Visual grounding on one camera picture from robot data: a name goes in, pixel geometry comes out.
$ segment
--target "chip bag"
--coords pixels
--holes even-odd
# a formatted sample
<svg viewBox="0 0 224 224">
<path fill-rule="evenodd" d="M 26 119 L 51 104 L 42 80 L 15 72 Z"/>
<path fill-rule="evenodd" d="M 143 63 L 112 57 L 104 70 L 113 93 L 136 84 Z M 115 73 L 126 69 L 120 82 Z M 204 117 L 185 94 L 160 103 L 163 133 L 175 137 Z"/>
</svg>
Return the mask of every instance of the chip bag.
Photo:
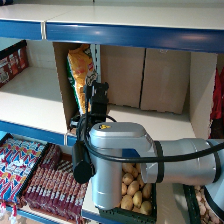
<svg viewBox="0 0 224 224">
<path fill-rule="evenodd" d="M 69 51 L 67 70 L 68 79 L 74 89 L 79 112 L 82 115 L 85 113 L 84 85 L 91 86 L 97 78 L 89 44 L 82 44 L 80 48 Z"/>
</svg>

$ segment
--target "middle shelf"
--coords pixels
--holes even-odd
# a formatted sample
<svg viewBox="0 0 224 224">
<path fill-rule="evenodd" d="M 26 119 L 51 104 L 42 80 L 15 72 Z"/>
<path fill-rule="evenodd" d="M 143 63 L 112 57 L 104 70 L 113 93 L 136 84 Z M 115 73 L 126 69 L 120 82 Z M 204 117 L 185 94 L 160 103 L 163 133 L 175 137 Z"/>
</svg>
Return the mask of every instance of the middle shelf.
<svg viewBox="0 0 224 224">
<path fill-rule="evenodd" d="M 2 131 L 64 144 L 67 126 L 56 70 L 29 67 L 0 89 L 0 98 Z"/>
</svg>

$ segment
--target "candy bar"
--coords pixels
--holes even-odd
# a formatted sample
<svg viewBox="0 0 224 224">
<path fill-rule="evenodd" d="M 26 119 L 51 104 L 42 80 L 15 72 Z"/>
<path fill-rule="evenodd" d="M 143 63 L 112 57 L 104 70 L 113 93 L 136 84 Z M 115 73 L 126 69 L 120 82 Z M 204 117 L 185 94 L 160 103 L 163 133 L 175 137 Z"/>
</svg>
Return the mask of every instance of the candy bar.
<svg viewBox="0 0 224 224">
<path fill-rule="evenodd" d="M 17 202 L 16 196 L 17 196 L 17 194 L 18 194 L 18 192 L 19 192 L 20 188 L 22 187 L 25 180 L 26 180 L 26 176 L 23 176 L 20 179 L 19 183 L 12 189 L 11 194 L 8 198 L 9 202 L 15 202 L 15 203 Z"/>
<path fill-rule="evenodd" d="M 49 152 L 47 153 L 43 163 L 41 164 L 41 167 L 42 168 L 47 168 L 47 164 L 49 163 L 50 161 L 50 157 L 51 157 L 51 154 L 53 154 L 53 149 L 54 149 L 54 145 L 51 145 L 50 149 L 49 149 Z"/>
<path fill-rule="evenodd" d="M 47 177 L 46 177 L 47 183 L 45 185 L 45 182 L 44 182 L 44 184 L 42 186 L 42 189 L 41 189 L 42 192 L 40 191 L 41 197 L 39 199 L 39 205 L 42 206 L 42 207 L 45 204 L 45 197 L 46 197 L 47 191 L 50 187 L 50 183 L 51 183 L 51 180 L 53 179 L 54 173 L 55 173 L 54 170 L 49 170 L 48 171 Z"/>
<path fill-rule="evenodd" d="M 8 200 L 12 189 L 14 189 L 22 179 L 24 170 L 25 168 L 18 167 L 13 171 L 13 175 L 11 175 L 9 182 L 3 185 L 1 188 L 0 198 Z"/>
<path fill-rule="evenodd" d="M 73 174 L 68 174 L 65 185 L 62 189 L 59 201 L 58 201 L 58 206 L 57 206 L 57 211 L 59 214 L 63 215 L 64 213 L 64 203 L 65 203 L 65 199 L 69 193 L 69 190 L 71 188 L 72 182 L 74 180 Z"/>
<path fill-rule="evenodd" d="M 30 195 L 29 195 L 29 199 L 30 199 L 31 201 L 33 201 L 33 197 L 34 197 L 34 195 L 35 195 L 36 188 L 38 187 L 39 183 L 41 182 L 41 179 L 43 178 L 44 172 L 45 172 L 45 170 L 42 168 L 42 169 L 40 170 L 40 172 L 39 172 L 39 174 L 38 174 L 38 176 L 37 176 L 35 182 L 34 182 L 33 188 L 32 188 L 32 190 L 31 190 L 31 192 L 30 192 Z"/>
<path fill-rule="evenodd" d="M 56 184 L 56 181 L 57 181 L 59 175 L 61 175 L 60 173 L 61 173 L 60 171 L 56 171 L 56 172 L 54 173 L 54 176 L 53 176 L 52 180 L 49 180 L 50 184 L 49 184 L 49 187 L 47 188 L 47 193 L 46 193 L 46 196 L 45 196 L 45 203 L 44 203 L 44 205 L 43 205 L 44 208 L 45 208 L 46 210 L 48 210 L 48 211 L 51 211 L 51 210 L 49 209 L 48 202 L 50 201 L 51 194 L 52 194 L 52 192 L 53 192 L 53 188 L 54 188 L 54 186 L 55 186 L 55 184 Z"/>
<path fill-rule="evenodd" d="M 39 173 L 40 173 L 40 171 L 41 171 L 41 168 L 38 167 L 38 169 L 37 169 L 35 175 L 34 175 L 33 178 L 32 178 L 32 181 L 31 181 L 31 183 L 30 183 L 30 185 L 29 185 L 29 187 L 28 187 L 28 189 L 27 189 L 27 192 L 26 192 L 26 194 L 25 194 L 25 199 L 26 199 L 26 201 L 27 201 L 29 204 L 32 204 L 32 202 L 29 200 L 29 195 L 30 195 L 30 193 L 31 193 L 31 191 L 32 191 L 32 188 L 33 188 L 33 186 L 34 186 L 34 184 L 35 184 L 36 179 L 39 177 Z"/>
<path fill-rule="evenodd" d="M 64 216 L 66 219 L 69 219 L 68 205 L 69 205 L 69 202 L 70 202 L 70 200 L 71 200 L 73 191 L 74 191 L 74 189 L 75 189 L 75 187 L 76 187 L 76 184 L 77 184 L 76 180 L 73 179 L 72 185 L 71 185 L 71 187 L 70 187 L 70 190 L 69 190 L 68 195 L 67 195 L 67 197 L 66 197 L 66 199 L 65 199 L 65 202 L 64 202 L 63 216 Z"/>
<path fill-rule="evenodd" d="M 69 205 L 68 205 L 68 215 L 69 215 L 70 219 L 74 219 L 73 206 L 74 206 L 76 197 L 78 195 L 78 192 L 80 190 L 80 187 L 81 187 L 81 184 L 77 183 L 75 186 L 75 189 L 72 193 Z"/>
<path fill-rule="evenodd" d="M 51 193 L 50 200 L 48 201 L 48 209 L 51 212 L 53 212 L 54 214 L 57 214 L 57 212 L 56 212 L 56 208 L 53 206 L 53 201 L 54 201 L 55 195 L 56 195 L 56 193 L 58 191 L 58 187 L 60 185 L 60 181 L 61 181 L 62 176 L 63 176 L 63 173 L 61 171 L 58 171 L 58 172 L 59 172 L 59 174 L 58 174 L 57 180 L 55 182 L 53 191 Z"/>
<path fill-rule="evenodd" d="M 79 190 L 79 194 L 78 194 L 78 196 L 77 196 L 77 198 L 75 200 L 75 205 L 73 207 L 72 214 L 78 215 L 78 214 L 81 213 L 82 204 L 83 204 L 84 197 L 85 197 L 85 194 L 86 194 L 87 186 L 88 186 L 88 183 L 82 184 L 82 186 L 81 186 L 81 188 Z"/>
<path fill-rule="evenodd" d="M 53 201 L 53 206 L 55 206 L 55 207 L 58 206 L 58 201 L 59 201 L 61 192 L 62 192 L 62 190 L 63 190 L 63 187 L 64 187 L 64 185 L 65 185 L 65 181 L 66 181 L 66 179 L 67 179 L 67 176 L 68 176 L 68 173 L 67 173 L 67 172 L 64 172 L 64 173 L 63 173 L 63 176 L 62 176 L 62 178 L 61 178 L 61 182 L 60 182 L 60 184 L 59 184 L 59 186 L 58 186 L 58 190 L 57 190 L 57 192 L 56 192 L 56 194 L 55 194 L 54 201 Z"/>
<path fill-rule="evenodd" d="M 20 141 L 20 140 L 15 140 L 14 143 L 13 143 L 12 149 L 18 151 L 19 148 L 20 148 L 20 146 L 21 146 L 21 144 L 22 144 L 22 141 Z"/>
</svg>

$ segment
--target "red packaging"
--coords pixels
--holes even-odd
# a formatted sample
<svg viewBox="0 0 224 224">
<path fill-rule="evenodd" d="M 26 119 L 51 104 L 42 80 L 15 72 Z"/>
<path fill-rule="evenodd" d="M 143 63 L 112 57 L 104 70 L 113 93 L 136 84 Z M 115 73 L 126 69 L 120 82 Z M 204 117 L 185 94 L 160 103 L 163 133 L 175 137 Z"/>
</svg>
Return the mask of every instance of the red packaging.
<svg viewBox="0 0 224 224">
<path fill-rule="evenodd" d="M 0 60 L 0 88 L 4 86 L 12 76 L 11 64 L 9 58 L 5 57 Z"/>
<path fill-rule="evenodd" d="M 86 190 L 88 187 L 88 183 L 82 184 L 79 194 L 75 200 L 75 205 L 73 207 L 73 213 L 75 215 L 80 215 L 81 214 L 81 209 L 82 209 L 82 204 L 86 195 Z"/>
<path fill-rule="evenodd" d="M 0 51 L 0 88 L 28 67 L 26 45 L 23 40 Z"/>
<path fill-rule="evenodd" d="M 21 69 L 27 68 L 29 64 L 28 64 L 28 59 L 26 54 L 26 47 L 22 47 L 21 49 L 19 49 L 18 55 L 19 55 L 19 63 L 20 63 Z"/>
<path fill-rule="evenodd" d="M 64 214 L 64 206 L 65 206 L 65 200 L 68 196 L 68 193 L 70 191 L 70 188 L 72 186 L 72 182 L 74 180 L 73 174 L 68 174 L 65 185 L 62 189 L 59 201 L 58 201 L 58 206 L 57 206 L 57 211 L 60 215 L 63 216 Z"/>
<path fill-rule="evenodd" d="M 9 182 L 3 185 L 1 188 L 0 198 L 4 199 L 5 201 L 8 201 L 12 190 L 19 184 L 19 181 L 22 179 L 24 170 L 25 167 L 23 168 L 17 167 L 13 171 L 13 174 L 11 175 Z"/>
<path fill-rule="evenodd" d="M 40 199 L 40 206 L 41 206 L 42 208 L 43 208 L 44 205 L 47 203 L 47 202 L 46 202 L 46 200 L 47 200 L 47 196 L 46 196 L 46 194 L 47 194 L 47 191 L 48 191 L 49 188 L 50 188 L 50 185 L 51 185 L 51 182 L 52 182 L 54 173 L 55 173 L 54 170 L 50 170 L 50 171 L 51 171 L 50 177 L 49 177 L 49 179 L 48 179 L 47 185 L 46 185 L 46 187 L 45 187 L 45 189 L 44 189 L 44 192 L 43 192 L 43 194 L 42 194 L 42 197 L 41 197 L 41 199 Z"/>
<path fill-rule="evenodd" d="M 72 185 L 71 185 L 71 187 L 70 187 L 70 190 L 69 190 L 69 192 L 68 192 L 68 195 L 66 196 L 66 198 L 65 198 L 65 202 L 64 202 L 64 204 L 63 204 L 63 208 L 64 208 L 64 210 L 63 210 L 63 216 L 64 216 L 66 219 L 69 219 L 68 205 L 69 205 L 69 202 L 70 202 L 70 200 L 71 200 L 73 191 L 74 191 L 74 189 L 75 189 L 75 187 L 76 187 L 76 184 L 77 184 L 76 180 L 73 179 Z"/>
<path fill-rule="evenodd" d="M 61 148 L 58 145 L 56 145 L 54 148 L 54 154 L 50 160 L 48 169 L 57 168 L 57 164 L 58 164 L 58 161 L 60 160 L 60 156 L 61 156 Z"/>
<path fill-rule="evenodd" d="M 75 204 L 76 197 L 78 196 L 80 187 L 81 187 L 81 184 L 77 183 L 76 186 L 75 186 L 75 189 L 72 193 L 69 205 L 68 205 L 67 212 L 68 212 L 68 215 L 69 215 L 70 219 L 74 219 L 73 207 L 74 207 L 74 204 Z"/>
<path fill-rule="evenodd" d="M 25 199 L 26 199 L 27 203 L 29 203 L 29 204 L 32 204 L 32 202 L 29 200 L 29 196 L 30 196 L 30 193 L 31 193 L 31 191 L 32 191 L 32 188 L 33 188 L 33 186 L 34 186 L 34 184 L 35 184 L 36 179 L 39 178 L 39 173 L 40 173 L 40 171 L 41 171 L 41 168 L 38 167 L 38 169 L 37 169 L 35 175 L 34 175 L 33 178 L 32 178 L 32 181 L 31 181 L 31 183 L 30 183 L 30 185 L 29 185 L 29 187 L 28 187 L 28 189 L 27 189 L 27 192 L 26 192 L 26 194 L 25 194 Z"/>
<path fill-rule="evenodd" d="M 51 198 L 51 194 L 52 194 L 52 192 L 53 192 L 53 188 L 54 188 L 54 186 L 55 186 L 55 184 L 56 184 L 56 181 L 57 181 L 57 179 L 58 179 L 60 173 L 61 173 L 61 172 L 56 171 L 56 172 L 54 173 L 54 176 L 53 176 L 52 180 L 49 180 L 50 185 L 49 185 L 49 187 L 48 187 L 48 189 L 47 189 L 47 193 L 46 193 L 46 196 L 45 196 L 45 204 L 43 205 L 44 208 L 45 208 L 46 210 L 48 210 L 49 212 L 50 212 L 51 210 L 49 209 L 49 204 L 48 204 L 48 202 L 49 202 L 49 200 L 50 200 L 50 198 Z"/>
<path fill-rule="evenodd" d="M 42 168 L 47 168 L 47 165 L 50 162 L 50 158 L 53 157 L 53 149 L 54 149 L 54 145 L 51 145 L 49 152 L 47 153 L 43 163 L 41 164 Z"/>
<path fill-rule="evenodd" d="M 45 169 L 41 168 L 41 170 L 40 170 L 40 172 L 39 172 L 39 175 L 38 175 L 38 177 L 36 178 L 36 181 L 35 181 L 35 183 L 34 183 L 34 185 L 33 185 L 33 188 L 32 188 L 32 190 L 31 190 L 31 192 L 30 192 L 30 195 L 29 195 L 29 199 L 30 199 L 31 201 L 33 201 L 33 199 L 34 199 L 34 195 L 35 195 L 36 189 L 37 189 L 37 187 L 39 186 L 39 183 L 41 182 L 41 180 L 43 179 L 43 175 L 44 175 L 44 173 L 45 173 Z"/>
<path fill-rule="evenodd" d="M 9 61 L 10 61 L 11 68 L 12 68 L 12 74 L 14 76 L 22 71 L 21 67 L 20 67 L 19 55 L 18 55 L 17 51 L 9 55 Z"/>
<path fill-rule="evenodd" d="M 56 180 L 56 183 L 54 185 L 54 188 L 53 188 L 53 191 L 51 193 L 51 196 L 50 196 L 50 200 L 48 201 L 48 209 L 53 212 L 54 214 L 57 214 L 56 212 L 56 208 L 53 206 L 53 201 L 54 201 L 54 198 L 55 198 L 55 195 L 58 191 L 58 187 L 60 185 L 60 181 L 62 179 L 62 176 L 63 176 L 63 173 L 61 171 L 58 171 L 59 174 L 58 174 L 58 178 Z"/>
<path fill-rule="evenodd" d="M 54 207 L 57 207 L 58 206 L 58 203 L 59 203 L 59 198 L 60 198 L 60 195 L 61 195 L 61 192 L 63 190 L 63 187 L 65 185 L 65 181 L 67 179 L 67 176 L 68 176 L 68 173 L 67 172 L 64 172 L 63 173 L 63 176 L 61 178 L 61 181 L 60 181 L 60 184 L 58 186 L 58 190 L 55 194 L 55 198 L 54 198 L 54 201 L 53 201 L 53 206 Z"/>
</svg>

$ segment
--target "wrapped snack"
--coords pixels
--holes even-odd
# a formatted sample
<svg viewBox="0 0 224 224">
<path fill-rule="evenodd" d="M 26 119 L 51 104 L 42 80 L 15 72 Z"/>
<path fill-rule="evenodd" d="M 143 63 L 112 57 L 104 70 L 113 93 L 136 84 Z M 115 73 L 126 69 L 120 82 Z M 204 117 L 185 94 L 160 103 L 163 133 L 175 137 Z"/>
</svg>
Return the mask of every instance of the wrapped snack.
<svg viewBox="0 0 224 224">
<path fill-rule="evenodd" d="M 9 164 L 6 168 L 5 168 L 5 172 L 2 174 L 1 179 L 0 179 L 0 192 L 3 190 L 3 186 L 6 185 L 12 174 L 13 171 L 16 169 L 16 166 Z"/>
<path fill-rule="evenodd" d="M 0 198 L 8 201 L 12 190 L 19 184 L 20 180 L 22 179 L 24 170 L 25 167 L 18 167 L 13 171 L 13 175 L 11 175 L 9 182 L 3 185 L 1 188 Z"/>
<path fill-rule="evenodd" d="M 32 187 L 30 195 L 29 195 L 29 198 L 30 198 L 31 201 L 33 201 L 36 189 L 39 186 L 39 183 L 41 182 L 41 179 L 43 179 L 44 172 L 45 172 L 45 170 L 43 168 L 41 168 L 41 170 L 40 170 L 40 172 L 39 172 L 39 174 L 38 174 L 38 176 L 37 176 L 37 178 L 34 182 L 34 185 Z"/>
<path fill-rule="evenodd" d="M 52 178 L 52 179 L 49 179 L 49 182 L 50 182 L 50 183 L 49 183 L 49 187 L 47 188 L 47 193 L 46 193 L 46 196 L 45 196 L 45 203 L 43 204 L 44 208 L 45 208 L 46 210 L 48 210 L 49 212 L 51 212 L 51 209 L 49 209 L 49 204 L 48 204 L 48 202 L 50 201 L 51 194 L 52 194 L 52 192 L 53 192 L 53 188 L 54 188 L 54 186 L 55 186 L 55 184 L 56 184 L 56 181 L 57 181 L 57 179 L 58 179 L 60 173 L 61 173 L 60 171 L 56 171 L 56 172 L 54 173 L 53 178 Z"/>
<path fill-rule="evenodd" d="M 46 170 L 46 169 L 44 169 L 44 170 L 45 170 L 45 171 L 44 171 L 44 174 L 43 174 L 43 176 L 42 176 L 42 178 L 41 178 L 41 180 L 40 180 L 40 182 L 39 182 L 39 185 L 37 186 L 36 191 L 35 191 L 35 193 L 34 193 L 34 195 L 33 195 L 33 198 L 32 198 L 33 205 L 34 205 L 35 207 L 39 207 L 37 198 L 38 198 L 39 193 L 40 193 L 40 190 L 41 190 L 41 188 L 42 188 L 42 186 L 43 186 L 43 184 L 44 184 L 44 181 L 46 180 L 46 177 L 47 177 L 47 175 L 48 175 L 48 170 Z"/>
<path fill-rule="evenodd" d="M 57 163 L 60 159 L 60 155 L 61 155 L 60 147 L 57 145 L 52 145 L 41 167 L 47 169 L 56 169 Z"/>
<path fill-rule="evenodd" d="M 97 78 L 89 44 L 82 44 L 76 50 L 70 50 L 67 59 L 68 78 L 74 89 L 80 114 L 85 113 L 85 84 L 91 85 Z"/>
<path fill-rule="evenodd" d="M 41 206 L 42 201 L 44 200 L 44 198 L 42 199 L 42 197 L 44 197 L 43 193 L 45 191 L 45 188 L 47 187 L 47 184 L 48 184 L 49 178 L 51 176 L 51 173 L 52 173 L 52 170 L 48 170 L 48 172 L 46 174 L 46 178 L 44 180 L 44 183 L 42 184 L 42 187 L 41 187 L 41 189 L 39 191 L 39 195 L 37 196 L 36 203 L 39 206 Z"/>
<path fill-rule="evenodd" d="M 25 168 L 22 178 L 19 180 L 18 184 L 12 189 L 11 194 L 8 198 L 8 201 L 15 202 L 15 203 L 17 202 L 17 198 L 16 198 L 17 193 L 19 192 L 20 188 L 22 187 L 29 173 L 30 173 L 30 169 Z"/>
<path fill-rule="evenodd" d="M 58 206 L 57 206 L 57 211 L 60 215 L 63 216 L 64 214 L 64 204 L 65 204 L 65 199 L 68 196 L 69 190 L 72 186 L 72 182 L 74 180 L 73 174 L 69 173 L 65 182 L 65 185 L 62 189 L 59 201 L 58 201 Z"/>
<path fill-rule="evenodd" d="M 81 187 L 81 184 L 77 183 L 76 186 L 75 186 L 75 189 L 72 193 L 69 205 L 68 205 L 68 211 L 67 212 L 68 212 L 68 215 L 69 215 L 70 219 L 74 219 L 73 207 L 74 207 L 76 197 L 79 193 L 80 187 Z"/>
<path fill-rule="evenodd" d="M 54 188 L 52 190 L 52 193 L 51 193 L 51 196 L 50 196 L 50 199 L 48 201 L 48 210 L 50 210 L 51 212 L 53 212 L 54 214 L 57 214 L 57 211 L 56 211 L 56 207 L 53 206 L 53 202 L 54 202 L 54 198 L 55 198 L 55 195 L 58 191 L 58 187 L 60 185 L 60 181 L 62 179 L 62 176 L 63 176 L 63 173 L 61 171 L 58 171 L 59 174 L 58 174 L 58 177 L 56 179 L 56 182 L 55 182 L 55 185 L 54 185 Z"/>
<path fill-rule="evenodd" d="M 3 148 L 12 149 L 15 140 L 13 138 L 6 139 L 5 143 L 2 145 Z"/>
<path fill-rule="evenodd" d="M 53 156 L 52 156 L 49 166 L 47 168 L 48 169 L 56 169 L 57 164 L 60 160 L 60 156 L 61 156 L 61 148 L 58 145 L 55 145 Z"/>
<path fill-rule="evenodd" d="M 7 167 L 8 163 L 4 163 L 4 162 L 1 162 L 0 163 L 0 178 L 2 177 L 2 175 L 5 173 L 5 169 Z"/>
<path fill-rule="evenodd" d="M 15 149 L 16 151 L 18 151 L 20 146 L 21 146 L 21 144 L 22 144 L 22 141 L 15 140 L 14 143 L 13 143 L 12 149 Z"/>
<path fill-rule="evenodd" d="M 57 207 L 58 206 L 58 203 L 59 203 L 59 198 L 60 198 L 60 195 L 61 195 L 61 192 L 63 190 L 63 187 L 65 185 L 65 181 L 67 179 L 67 176 L 68 176 L 68 173 L 67 172 L 64 172 L 63 173 L 63 176 L 61 178 L 61 181 L 60 181 L 60 184 L 58 186 L 58 190 L 55 194 L 55 198 L 54 198 L 54 201 L 53 201 L 53 206 L 54 207 Z"/>
<path fill-rule="evenodd" d="M 29 187 L 28 187 L 28 189 L 27 189 L 27 192 L 26 192 L 26 194 L 25 194 L 25 199 L 26 199 L 26 201 L 27 201 L 29 204 L 31 204 L 31 201 L 30 201 L 30 199 L 29 199 L 29 196 L 30 196 L 31 190 L 32 190 L 32 188 L 33 188 L 33 186 L 34 186 L 34 183 L 35 183 L 36 179 L 37 179 L 38 176 L 39 176 L 40 170 L 41 170 L 41 168 L 38 167 L 38 169 L 37 169 L 35 175 L 34 175 L 33 178 L 32 178 L 32 181 L 31 181 L 31 183 L 30 183 L 30 185 L 29 185 Z"/>
<path fill-rule="evenodd" d="M 75 215 L 81 214 L 82 204 L 86 195 L 87 187 L 88 187 L 88 183 L 82 184 L 79 190 L 79 194 L 75 200 L 75 205 L 73 207 L 73 214 Z"/>
<path fill-rule="evenodd" d="M 66 198 L 65 198 L 65 202 L 64 202 L 64 204 L 63 204 L 63 208 L 64 208 L 63 216 L 64 216 L 66 219 L 69 219 L 68 205 L 69 205 L 69 202 L 70 202 L 70 200 L 71 200 L 73 191 L 74 191 L 74 189 L 75 189 L 75 187 L 76 187 L 76 184 L 77 184 L 76 180 L 73 179 L 73 181 L 72 181 L 72 185 L 71 185 L 71 187 L 70 187 L 70 190 L 69 190 L 69 192 L 68 192 L 68 194 L 67 194 L 67 196 L 66 196 Z"/>
<path fill-rule="evenodd" d="M 50 177 L 48 179 L 47 185 L 46 185 L 46 187 L 44 189 L 44 192 L 42 194 L 42 197 L 40 199 L 40 206 L 42 208 L 44 208 L 45 204 L 47 203 L 47 199 L 48 199 L 47 192 L 50 189 L 50 185 L 51 185 L 51 182 L 53 180 L 54 174 L 55 174 L 55 171 L 54 170 L 51 170 L 51 175 L 50 175 Z"/>
</svg>

